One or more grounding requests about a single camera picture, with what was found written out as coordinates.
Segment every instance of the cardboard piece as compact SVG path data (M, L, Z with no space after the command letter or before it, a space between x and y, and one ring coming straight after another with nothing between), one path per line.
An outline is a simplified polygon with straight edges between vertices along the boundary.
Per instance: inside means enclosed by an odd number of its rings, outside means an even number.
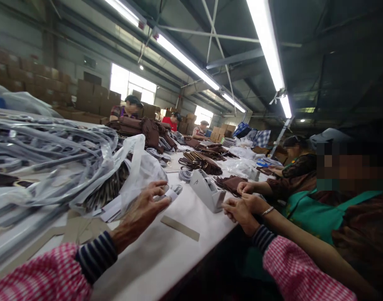
M165 225L179 231L180 233L185 234L186 236L190 237L191 239L195 241L199 241L200 234L193 229L190 229L189 227L185 226L184 224L181 224L180 222L164 215L161 219L161 222Z

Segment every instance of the hand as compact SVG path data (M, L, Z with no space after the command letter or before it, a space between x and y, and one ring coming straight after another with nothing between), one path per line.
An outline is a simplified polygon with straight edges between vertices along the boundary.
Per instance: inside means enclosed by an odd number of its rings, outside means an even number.
M240 182L236 189L237 193L242 195L243 193L252 194L254 192L254 185L248 182Z
M271 206L259 196L243 193L242 200L252 214L263 214Z
M135 242L157 215L170 205L171 200L168 197L158 202L153 199L154 196L165 194L160 186L166 184L167 181L150 183L148 188L140 193L122 223L110 233L118 254Z
M243 199L229 198L222 204L222 207L228 216L232 216L233 222L237 221L242 226L247 236L253 236L260 227Z

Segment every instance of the brown bag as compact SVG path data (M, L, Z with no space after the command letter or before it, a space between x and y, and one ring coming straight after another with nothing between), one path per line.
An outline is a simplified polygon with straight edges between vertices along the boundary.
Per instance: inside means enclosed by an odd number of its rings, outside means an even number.
M237 192L237 187L240 182L247 182L247 179L239 178L237 176L230 176L230 178L219 178L214 177L215 184L225 190L228 190L235 197L241 197L241 195Z

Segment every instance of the green apron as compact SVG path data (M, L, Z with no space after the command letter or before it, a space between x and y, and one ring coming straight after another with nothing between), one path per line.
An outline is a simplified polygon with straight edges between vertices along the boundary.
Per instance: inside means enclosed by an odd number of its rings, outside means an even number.
M360 204L383 193L383 191L366 191L338 207L334 207L309 197L316 191L317 188L313 191L302 191L291 195L282 214L299 228L330 245L334 244L331 236L332 230L339 229L345 211L350 206ZM272 280L271 276L263 269L263 255L256 247L248 248L247 254L239 262L238 270L244 277L262 281Z
M345 211L383 193L379 190L365 191L337 207L320 203L311 197L311 192L302 191L291 195L283 215L299 228L333 245L332 230L337 230L343 222Z

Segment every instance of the red shirt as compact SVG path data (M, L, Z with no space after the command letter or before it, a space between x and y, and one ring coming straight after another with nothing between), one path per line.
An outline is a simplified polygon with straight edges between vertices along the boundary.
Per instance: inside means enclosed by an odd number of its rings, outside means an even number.
M162 118L162 123L168 123L170 126L171 126L171 129L176 132L178 130L178 124L175 122L175 123L172 123L171 121L171 118L170 117L164 117Z

